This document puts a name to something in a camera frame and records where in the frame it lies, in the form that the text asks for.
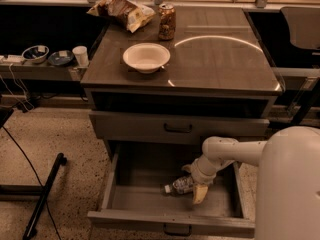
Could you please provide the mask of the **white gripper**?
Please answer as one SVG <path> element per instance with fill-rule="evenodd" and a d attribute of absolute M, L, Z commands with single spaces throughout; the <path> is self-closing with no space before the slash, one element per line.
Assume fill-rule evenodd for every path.
<path fill-rule="evenodd" d="M 193 163 L 182 166 L 182 170 L 191 173 L 196 183 L 193 186 L 193 203 L 200 204 L 204 201 L 209 187 L 216 177 L 218 171 L 223 170 L 230 165 L 229 160 L 209 159 L 205 155 L 201 155 L 195 159 Z"/>

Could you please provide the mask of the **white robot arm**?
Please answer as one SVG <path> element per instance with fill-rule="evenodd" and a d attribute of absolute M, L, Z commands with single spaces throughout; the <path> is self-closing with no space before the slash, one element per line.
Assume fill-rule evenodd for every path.
<path fill-rule="evenodd" d="M 229 161 L 258 168 L 255 240 L 320 240 L 320 130 L 294 126 L 266 141 L 209 137 L 202 155 L 183 169 L 201 203 L 218 170 Z"/>

